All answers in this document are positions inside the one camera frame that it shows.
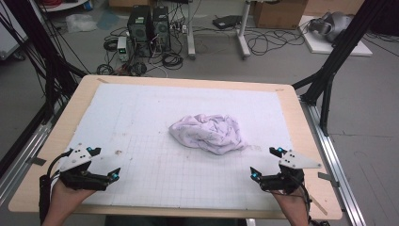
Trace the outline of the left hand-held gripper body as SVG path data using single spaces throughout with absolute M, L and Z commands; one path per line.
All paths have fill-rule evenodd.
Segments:
M 93 157 L 88 153 L 87 148 L 82 145 L 71 149 L 67 159 L 59 168 L 61 182 L 74 190 L 105 191 L 109 185 L 107 176 L 94 174 L 88 170 Z

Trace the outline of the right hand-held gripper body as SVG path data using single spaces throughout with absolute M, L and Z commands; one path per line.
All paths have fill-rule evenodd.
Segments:
M 286 194 L 291 194 L 297 190 L 304 182 L 303 169 L 320 169 L 322 164 L 316 162 L 306 155 L 286 150 L 287 153 L 279 158 L 280 172 L 276 175 L 263 176 L 263 181 L 259 184 L 261 190 L 282 190 Z

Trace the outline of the lavender patterned cloth garment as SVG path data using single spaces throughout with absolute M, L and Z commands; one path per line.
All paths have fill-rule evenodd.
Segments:
M 247 147 L 239 123 L 229 115 L 185 116 L 170 125 L 168 131 L 185 147 L 202 149 L 217 155 Z

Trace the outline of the person's right hand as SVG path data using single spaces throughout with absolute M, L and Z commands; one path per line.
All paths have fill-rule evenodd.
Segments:
M 309 226 L 307 205 L 301 188 L 298 188 L 290 195 L 283 195 L 278 190 L 272 190 L 271 194 L 276 199 L 291 226 Z

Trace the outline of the person's left hand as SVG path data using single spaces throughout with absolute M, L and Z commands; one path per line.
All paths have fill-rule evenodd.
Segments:
M 49 210 L 41 226 L 63 226 L 77 207 L 94 193 L 95 190 L 74 190 L 57 181 L 52 188 Z

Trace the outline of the white grid foam mat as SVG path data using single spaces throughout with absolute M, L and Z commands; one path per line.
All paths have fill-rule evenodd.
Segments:
M 198 114 L 236 119 L 247 147 L 223 155 L 184 147 L 168 128 Z M 101 84 L 69 145 L 101 150 L 90 172 L 120 172 L 88 204 L 275 211 L 250 171 L 279 172 L 269 150 L 293 147 L 285 114 L 275 91 Z

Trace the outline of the white power supply box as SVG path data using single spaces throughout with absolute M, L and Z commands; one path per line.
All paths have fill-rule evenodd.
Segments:
M 118 37 L 117 51 L 122 62 L 126 62 L 129 59 L 126 37 Z

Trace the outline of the white floor board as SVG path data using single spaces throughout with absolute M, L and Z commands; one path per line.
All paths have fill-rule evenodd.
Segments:
M 298 30 L 304 36 L 311 53 L 329 55 L 333 50 L 332 44 L 317 32 L 308 30 L 308 24 L 312 19 L 313 16 L 304 15 L 299 22 Z M 357 44 L 350 54 L 352 57 L 371 57 L 372 55 L 372 51 L 362 41 Z

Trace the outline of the large black computer tower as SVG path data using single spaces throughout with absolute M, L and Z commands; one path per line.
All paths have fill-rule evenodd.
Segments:
M 153 38 L 151 8 L 134 5 L 127 23 L 130 38 L 139 57 L 151 55 L 150 40 Z

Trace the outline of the clear plastic bag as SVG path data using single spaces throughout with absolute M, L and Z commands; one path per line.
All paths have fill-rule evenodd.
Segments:
M 88 32 L 97 29 L 97 25 L 90 15 L 73 14 L 66 17 L 69 33 Z

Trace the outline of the brown cardboard box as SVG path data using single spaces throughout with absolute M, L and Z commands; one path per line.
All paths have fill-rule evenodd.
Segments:
M 257 27 L 297 29 L 309 0 L 276 0 L 257 2 L 253 19 Z

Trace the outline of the slim black computer tower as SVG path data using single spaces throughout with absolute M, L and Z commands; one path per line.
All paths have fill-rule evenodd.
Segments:
M 152 22 L 156 42 L 156 50 L 169 52 L 171 49 L 168 7 L 158 6 L 152 11 Z

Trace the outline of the grey helmet-shaped device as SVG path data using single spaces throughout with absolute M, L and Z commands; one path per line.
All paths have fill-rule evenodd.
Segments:
M 308 29 L 316 31 L 327 41 L 334 42 L 340 34 L 350 25 L 353 18 L 340 11 L 327 12 L 320 18 L 312 19 Z

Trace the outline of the black flat case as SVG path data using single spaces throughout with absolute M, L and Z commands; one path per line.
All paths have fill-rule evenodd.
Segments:
M 239 15 L 229 15 L 213 19 L 213 25 L 218 29 L 226 29 L 230 27 L 235 27 L 236 25 L 241 23 L 241 20 L 242 17 Z

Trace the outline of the aluminium rail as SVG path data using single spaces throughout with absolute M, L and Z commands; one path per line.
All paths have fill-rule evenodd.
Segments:
M 341 161 L 336 154 L 332 139 L 326 136 L 319 125 L 320 113 L 316 106 L 300 103 L 307 118 L 314 140 L 318 145 L 319 152 L 329 176 L 332 187 L 338 192 L 338 200 L 344 218 L 351 226 L 366 226 L 363 214 L 360 211 L 357 200 L 352 192 L 351 186 L 344 173 Z
M 3 176 L 0 178 L 0 206 L 9 200 L 11 194 L 16 190 L 18 184 L 23 180 L 27 171 L 33 164 L 28 164 L 29 157 L 37 157 L 42 145 L 50 135 L 52 126 L 40 124 L 34 132 L 27 136 L 23 142 L 20 152 L 11 161 Z

